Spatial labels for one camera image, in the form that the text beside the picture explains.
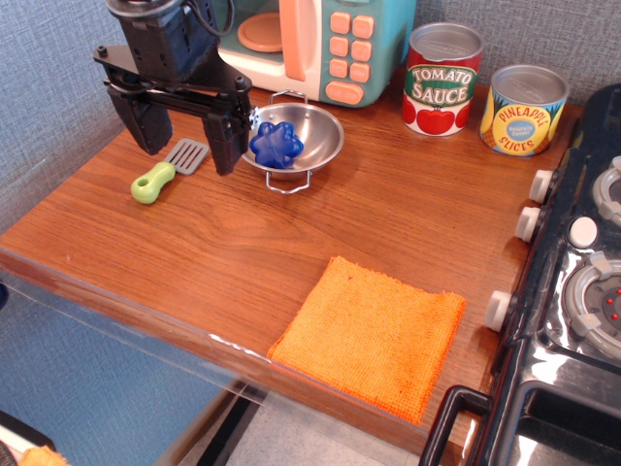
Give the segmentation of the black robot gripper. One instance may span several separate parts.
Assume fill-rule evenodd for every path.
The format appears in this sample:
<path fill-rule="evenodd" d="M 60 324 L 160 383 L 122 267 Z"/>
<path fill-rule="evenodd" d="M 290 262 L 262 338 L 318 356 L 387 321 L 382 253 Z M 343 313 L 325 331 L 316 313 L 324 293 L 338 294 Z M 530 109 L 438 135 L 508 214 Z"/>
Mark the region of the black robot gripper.
<path fill-rule="evenodd" d="M 219 55 L 220 40 L 234 25 L 232 1 L 108 1 L 126 45 L 101 47 L 108 94 L 140 149 L 158 154 L 173 134 L 168 111 L 151 103 L 151 89 L 213 92 L 224 108 L 202 117 L 216 173 L 233 173 L 248 151 L 251 81 Z"/>

